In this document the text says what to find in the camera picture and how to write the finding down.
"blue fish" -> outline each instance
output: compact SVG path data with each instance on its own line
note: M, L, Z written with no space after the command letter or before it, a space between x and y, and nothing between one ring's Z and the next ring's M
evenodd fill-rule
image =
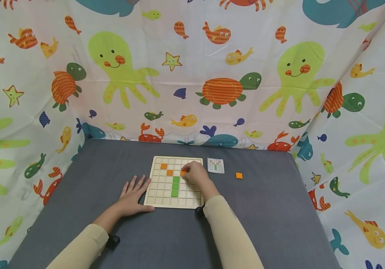
M342 238L339 232L336 229L332 229L332 232L334 239L330 241L330 245L332 246L333 251L335 252L339 249L343 255L349 255L348 249L342 244Z
M125 17L133 12L134 5L139 0L76 0L82 6L94 12L105 15L119 13L119 17Z
M92 126L91 124L88 124L86 122L81 124L78 118L76 118L76 121L77 133L80 133L80 130L83 130L85 134L85 140L88 140L90 138L102 139L106 137L106 133L100 128Z
M325 133L323 133L321 136L317 136L318 137L318 140L321 140L323 142L325 142L327 140L327 135Z
M173 95L176 97L185 99L187 97L187 89L186 88L177 89Z
M95 112L95 110L90 110L89 111L89 117L92 119L95 116L97 116L97 113Z
M43 128L50 123L49 117L46 115L46 112L42 112L39 117L40 124Z
M309 143L308 132L305 132L302 137L306 136L304 141L299 141L297 146L300 147L297 156L303 161L308 161L314 155L314 150L312 149L311 143Z
M238 125L242 125L242 124L244 124L244 123L245 123L245 120L242 119L242 118L240 118L240 119L237 120L236 124L233 125L233 126L234 126L234 127L237 127Z

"beige sleeve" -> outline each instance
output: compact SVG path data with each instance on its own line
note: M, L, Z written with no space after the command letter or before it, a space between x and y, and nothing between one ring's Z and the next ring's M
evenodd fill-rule
M109 236L97 224L88 225L46 269L89 269L101 254Z
M224 197L213 196L203 210L224 269L264 269L251 240Z

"yellow fish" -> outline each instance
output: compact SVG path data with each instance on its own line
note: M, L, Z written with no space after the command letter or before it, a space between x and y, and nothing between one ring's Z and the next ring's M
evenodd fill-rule
M172 124L179 127L191 127L197 123L197 117L195 115L182 116L181 121L172 120Z
M238 63L243 62L247 59L251 54L254 52L252 51L252 47L247 51L245 55L242 55L242 52L240 50L235 51L234 53L229 53L225 57L225 62L227 65L237 65Z
M62 131L62 136L60 137L62 142L62 148L57 149L55 152L62 153L67 147L68 143L70 143L70 138L71 138L71 129L70 127L67 126L64 128L64 131Z
M374 221L362 221L357 218L351 210L345 212L345 215L349 216L352 221L360 228L364 237L369 242L369 244L377 249L382 249L385 247L385 233L382 229L378 227L378 224Z
M58 42L55 40L55 38L53 38L53 44L51 46L49 46L49 44L41 42L40 48L43 51L43 54L46 59L49 59L49 57L51 57L52 54L56 52L56 49L58 48Z

